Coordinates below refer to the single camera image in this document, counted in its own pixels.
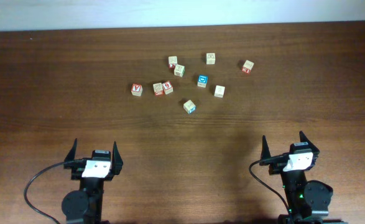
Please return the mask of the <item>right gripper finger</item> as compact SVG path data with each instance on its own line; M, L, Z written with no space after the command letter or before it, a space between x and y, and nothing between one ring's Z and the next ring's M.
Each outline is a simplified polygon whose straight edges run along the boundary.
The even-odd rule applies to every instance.
M300 142L307 142L307 146L312 150L312 153L319 153L320 150L306 137L303 131L299 132Z
M261 160L262 161L267 161L271 158L270 155L270 150L269 150L269 146L267 143L267 139L266 136L263 135L262 136L262 151L261 151Z

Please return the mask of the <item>number 1 wooden block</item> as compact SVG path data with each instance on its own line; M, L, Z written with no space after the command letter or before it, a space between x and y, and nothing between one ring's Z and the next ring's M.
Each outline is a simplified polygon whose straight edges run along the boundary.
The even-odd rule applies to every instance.
M183 109L188 113L191 114L192 112L194 112L196 110L196 105L194 104L194 102L192 102L192 100L188 100L183 104Z

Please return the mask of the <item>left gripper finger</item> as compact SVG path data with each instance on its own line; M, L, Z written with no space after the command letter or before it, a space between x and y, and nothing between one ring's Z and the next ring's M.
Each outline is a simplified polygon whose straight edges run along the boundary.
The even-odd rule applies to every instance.
M76 147L77 147L77 139L74 140L72 148L69 150L68 154L66 155L66 157L64 159L65 162L70 162L75 159Z
M116 141L113 143L112 165L123 165Z

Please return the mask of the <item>red sided block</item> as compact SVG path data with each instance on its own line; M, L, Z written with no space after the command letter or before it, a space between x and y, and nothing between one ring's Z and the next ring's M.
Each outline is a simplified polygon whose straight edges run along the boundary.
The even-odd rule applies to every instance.
M254 62L246 60L242 66L242 71L244 73L250 74L253 66L254 66Z

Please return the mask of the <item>green sided wooden block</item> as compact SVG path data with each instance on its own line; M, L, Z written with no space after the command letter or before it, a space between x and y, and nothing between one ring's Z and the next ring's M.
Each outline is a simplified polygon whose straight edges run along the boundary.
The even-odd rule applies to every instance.
M222 98L222 97L224 97L224 91L225 91L224 86L216 85L214 96L218 97L218 98Z

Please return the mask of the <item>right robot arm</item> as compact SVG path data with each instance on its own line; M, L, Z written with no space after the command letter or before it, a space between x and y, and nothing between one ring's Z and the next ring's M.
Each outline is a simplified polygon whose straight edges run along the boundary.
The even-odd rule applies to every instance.
M289 152L272 156L266 137L262 137L260 166L268 166L270 175L280 175L288 214L279 215L278 223L343 223L327 220L333 188L318 180L307 180L305 172L315 166L320 150L299 132L300 141Z

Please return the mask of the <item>blue letter D block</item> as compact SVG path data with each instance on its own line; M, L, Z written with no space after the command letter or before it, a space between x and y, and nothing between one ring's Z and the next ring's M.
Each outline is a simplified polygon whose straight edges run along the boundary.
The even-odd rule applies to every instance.
M205 88L208 83L208 77L206 75L199 75L197 85L199 87Z

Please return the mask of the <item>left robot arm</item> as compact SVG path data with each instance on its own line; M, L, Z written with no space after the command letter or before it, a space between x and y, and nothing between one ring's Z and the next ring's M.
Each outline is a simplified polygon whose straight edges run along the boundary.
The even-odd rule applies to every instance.
M91 157L76 159L77 142L64 159L64 169L71 170L71 180L78 180L78 190L66 194L62 201L62 212L67 223L109 224L102 219L104 183L119 175L123 161L117 144L112 151L94 150Z

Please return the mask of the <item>red number 6 block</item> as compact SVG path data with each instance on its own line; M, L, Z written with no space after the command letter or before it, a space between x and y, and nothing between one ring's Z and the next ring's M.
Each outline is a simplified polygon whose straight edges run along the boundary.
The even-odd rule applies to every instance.
M166 81L162 84L163 87L163 91L166 95L170 94L173 92L173 85L171 84L170 81Z

